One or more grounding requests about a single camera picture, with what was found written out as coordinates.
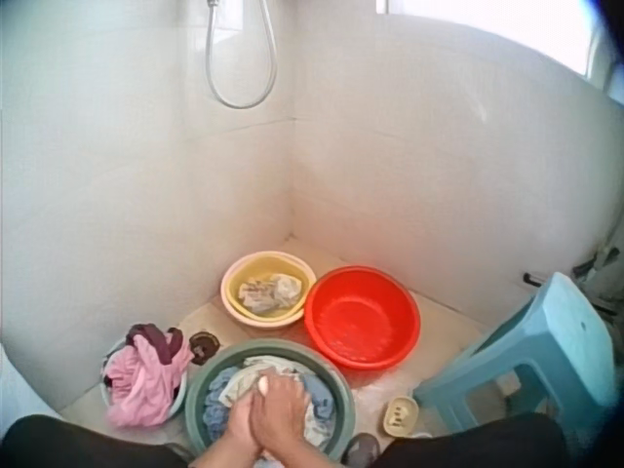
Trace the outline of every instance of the shower hose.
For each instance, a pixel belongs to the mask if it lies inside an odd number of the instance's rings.
[[[210,14],[208,19],[208,32],[206,34],[206,78],[208,79],[208,84],[210,85],[211,90],[213,90],[213,94],[216,99],[223,105],[231,107],[232,109],[251,109],[252,107],[256,107],[269,96],[275,86],[275,79],[277,78],[277,47],[275,45],[275,33],[273,32],[273,25],[271,24],[271,16],[269,15],[269,9],[266,6],[266,0],[259,0],[259,2],[260,10],[262,11],[262,21],[264,22],[264,32],[266,34],[266,41],[269,48],[269,79],[259,98],[245,104],[237,104],[223,97],[221,92],[216,87],[215,79],[213,77],[213,45],[215,38],[216,8],[218,7],[219,0],[208,0]]]

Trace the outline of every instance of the blue plastic stool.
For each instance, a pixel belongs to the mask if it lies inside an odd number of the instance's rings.
[[[466,396],[514,371],[521,388],[507,398],[509,415],[535,411],[545,398],[556,420],[576,432],[600,421],[616,403],[615,368],[606,326],[572,281],[556,273],[514,317],[413,391],[436,407],[450,432],[479,425]]]

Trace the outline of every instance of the yellow basin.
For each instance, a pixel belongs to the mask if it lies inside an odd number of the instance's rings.
[[[250,278],[260,281],[268,280],[276,273],[294,276],[301,282],[301,298],[299,301],[293,307],[275,309],[261,316],[247,310],[238,298],[238,290],[241,285],[249,281]],[[227,301],[244,316],[258,322],[270,323],[284,320],[299,311],[303,307],[310,288],[312,288],[312,281],[299,265],[278,254],[268,253],[267,255],[253,258],[232,272],[225,284],[225,294]]]

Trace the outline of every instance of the tiled floor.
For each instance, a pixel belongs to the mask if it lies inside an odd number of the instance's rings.
[[[323,251],[311,248],[296,239],[290,239],[282,250],[306,260],[312,269],[321,276],[328,271],[345,264],[340,259]],[[396,368],[383,373],[344,371],[349,381],[356,402],[356,432],[371,432],[386,446],[391,439],[384,436],[378,428],[385,404],[393,397],[406,395],[418,383],[438,372],[446,362],[468,347],[481,334],[477,324],[471,320],[437,304],[436,302],[413,295],[421,316],[421,335],[418,344],[408,358]],[[280,331],[263,332],[242,327],[225,312],[220,297],[188,315],[179,324],[185,336],[205,330],[214,333],[222,348],[256,337],[281,337],[302,344],[310,345],[301,323]],[[190,371],[190,377],[197,368]],[[486,398],[497,401],[499,398]],[[183,414],[154,430],[120,430],[112,427],[104,416],[99,388],[96,386],[78,401],[65,408],[61,414],[69,421],[87,428],[121,439],[149,444],[177,442],[185,446]],[[440,435],[445,431],[431,413],[421,412],[417,430]]]

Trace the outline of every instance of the black pants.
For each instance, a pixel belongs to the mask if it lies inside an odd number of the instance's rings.
[[[372,468],[566,468],[566,440],[556,422],[523,414],[451,436],[393,442]]]
[[[165,446],[102,436],[46,416],[16,422],[0,446],[2,468],[185,468]],[[463,434],[395,441],[373,468],[563,468],[566,443],[556,423],[528,414]]]

